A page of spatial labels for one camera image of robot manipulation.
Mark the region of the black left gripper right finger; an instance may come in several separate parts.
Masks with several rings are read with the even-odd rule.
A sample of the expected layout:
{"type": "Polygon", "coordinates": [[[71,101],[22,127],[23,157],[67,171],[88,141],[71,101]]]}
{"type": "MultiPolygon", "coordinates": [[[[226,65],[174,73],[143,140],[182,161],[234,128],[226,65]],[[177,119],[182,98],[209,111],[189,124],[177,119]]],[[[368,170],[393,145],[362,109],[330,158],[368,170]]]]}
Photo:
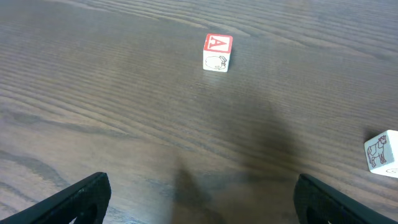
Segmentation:
{"type": "Polygon", "coordinates": [[[309,174],[299,175],[293,201],[300,224],[397,224],[309,174]]]}

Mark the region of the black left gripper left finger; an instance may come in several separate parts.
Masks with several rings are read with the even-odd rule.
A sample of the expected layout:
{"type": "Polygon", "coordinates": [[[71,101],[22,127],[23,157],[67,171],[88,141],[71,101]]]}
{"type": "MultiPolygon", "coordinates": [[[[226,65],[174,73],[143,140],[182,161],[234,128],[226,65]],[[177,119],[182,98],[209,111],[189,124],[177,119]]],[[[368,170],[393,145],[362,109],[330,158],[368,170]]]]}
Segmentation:
{"type": "Polygon", "coordinates": [[[96,172],[1,223],[102,224],[110,198],[108,175],[96,172]]]}

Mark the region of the yellow block with cow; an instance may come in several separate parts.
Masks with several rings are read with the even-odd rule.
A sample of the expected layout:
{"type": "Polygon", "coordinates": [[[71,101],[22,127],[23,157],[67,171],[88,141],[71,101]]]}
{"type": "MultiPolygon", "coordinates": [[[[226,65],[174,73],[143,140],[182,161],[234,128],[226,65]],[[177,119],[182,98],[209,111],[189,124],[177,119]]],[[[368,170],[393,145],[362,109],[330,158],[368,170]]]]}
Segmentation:
{"type": "Polygon", "coordinates": [[[369,171],[397,178],[397,131],[387,130],[364,143],[369,171]]]}

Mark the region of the red letter A block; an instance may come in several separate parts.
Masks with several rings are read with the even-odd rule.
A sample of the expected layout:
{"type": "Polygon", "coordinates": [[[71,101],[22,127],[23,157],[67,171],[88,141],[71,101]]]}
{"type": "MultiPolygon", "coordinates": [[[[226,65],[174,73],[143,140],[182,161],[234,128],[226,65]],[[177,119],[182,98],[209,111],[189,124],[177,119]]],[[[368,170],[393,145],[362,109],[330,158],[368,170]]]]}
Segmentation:
{"type": "Polygon", "coordinates": [[[203,69],[227,72],[229,68],[233,37],[222,34],[207,34],[203,48],[203,69]]]}

